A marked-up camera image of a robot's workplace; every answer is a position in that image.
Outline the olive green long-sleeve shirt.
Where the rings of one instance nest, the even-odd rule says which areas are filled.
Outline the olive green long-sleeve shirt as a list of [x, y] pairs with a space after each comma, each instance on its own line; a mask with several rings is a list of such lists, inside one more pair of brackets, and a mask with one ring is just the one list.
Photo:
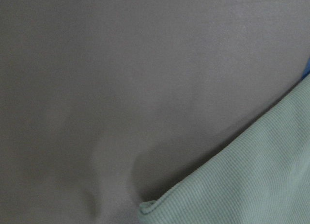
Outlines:
[[310, 79], [156, 201], [142, 224], [307, 224]]

